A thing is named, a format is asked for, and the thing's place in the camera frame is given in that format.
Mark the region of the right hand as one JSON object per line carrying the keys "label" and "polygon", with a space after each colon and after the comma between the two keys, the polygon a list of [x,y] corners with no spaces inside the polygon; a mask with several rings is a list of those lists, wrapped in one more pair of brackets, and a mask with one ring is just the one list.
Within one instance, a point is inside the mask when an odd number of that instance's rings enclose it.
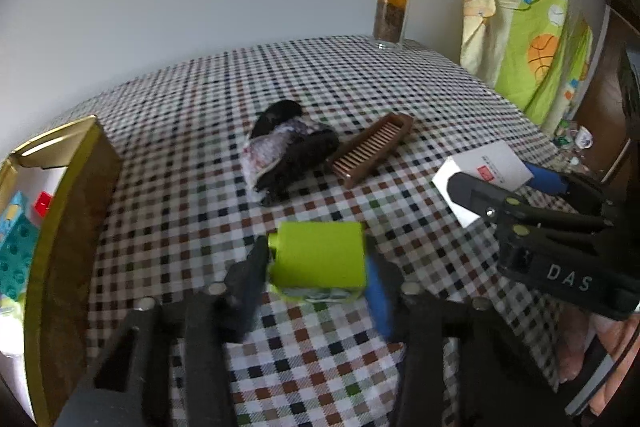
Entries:
{"label": "right hand", "polygon": [[555,358],[561,387],[579,384],[578,397],[570,400],[579,426],[592,425],[605,411],[638,352],[637,314],[614,321],[573,305],[563,308]]}

